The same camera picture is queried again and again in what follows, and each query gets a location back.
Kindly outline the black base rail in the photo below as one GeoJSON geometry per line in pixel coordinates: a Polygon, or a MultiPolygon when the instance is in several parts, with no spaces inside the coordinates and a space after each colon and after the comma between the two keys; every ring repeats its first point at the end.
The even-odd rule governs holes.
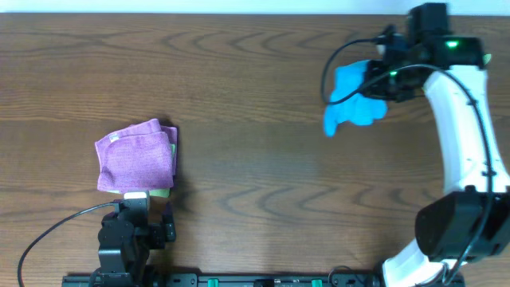
{"type": "Polygon", "coordinates": [[[165,278],[157,276],[143,286],[165,287],[364,287],[365,274],[336,273],[330,277],[320,276],[220,276],[194,273],[175,273],[165,278]]]}

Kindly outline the folded green cloth under purple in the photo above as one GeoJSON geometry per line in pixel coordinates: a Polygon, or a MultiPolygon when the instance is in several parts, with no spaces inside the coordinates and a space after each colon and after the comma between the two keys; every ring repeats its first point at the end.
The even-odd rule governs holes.
{"type": "MultiPolygon", "coordinates": [[[[175,158],[176,145],[171,144],[171,158],[175,158]]],[[[171,195],[171,189],[156,189],[148,191],[150,196],[168,198],[171,195]]]]}

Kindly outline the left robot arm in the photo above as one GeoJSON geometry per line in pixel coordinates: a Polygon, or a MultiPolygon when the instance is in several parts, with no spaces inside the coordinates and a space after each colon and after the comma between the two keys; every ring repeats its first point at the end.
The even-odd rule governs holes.
{"type": "Polygon", "coordinates": [[[148,199],[123,199],[113,203],[114,211],[103,217],[98,233],[100,267],[88,279],[88,286],[164,286],[165,277],[148,265],[152,250],[163,250],[176,239],[170,203],[161,220],[150,223],[148,199]]]}

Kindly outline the blue microfiber cloth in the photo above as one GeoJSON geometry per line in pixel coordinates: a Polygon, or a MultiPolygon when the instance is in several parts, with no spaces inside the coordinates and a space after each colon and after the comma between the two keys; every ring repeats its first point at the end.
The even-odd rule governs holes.
{"type": "MultiPolygon", "coordinates": [[[[363,74],[367,70],[368,60],[357,61],[354,64],[335,69],[334,89],[328,96],[328,101],[343,100],[350,92],[356,90],[363,83],[363,74]]],[[[369,126],[376,120],[381,120],[387,113],[384,100],[367,98],[356,93],[339,104],[328,105],[324,112],[324,134],[333,137],[340,124],[350,122],[357,126],[369,126]]]]}

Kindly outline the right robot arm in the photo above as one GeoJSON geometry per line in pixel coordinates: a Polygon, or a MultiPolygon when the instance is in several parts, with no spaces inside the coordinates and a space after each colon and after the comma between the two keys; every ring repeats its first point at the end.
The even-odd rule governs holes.
{"type": "Polygon", "coordinates": [[[443,196],[422,208],[414,240],[386,259],[369,286],[447,286],[463,265],[499,254],[509,242],[509,175],[494,135],[480,39],[443,31],[376,37],[359,92],[403,101],[422,89],[436,120],[443,196]]]}

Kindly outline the crumpled green cloth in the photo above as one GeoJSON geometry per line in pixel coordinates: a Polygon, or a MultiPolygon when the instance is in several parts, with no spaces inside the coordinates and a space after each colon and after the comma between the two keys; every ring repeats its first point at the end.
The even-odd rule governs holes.
{"type": "Polygon", "coordinates": [[[492,59],[492,55],[490,53],[487,53],[483,56],[483,62],[484,65],[487,65],[492,59]]]}

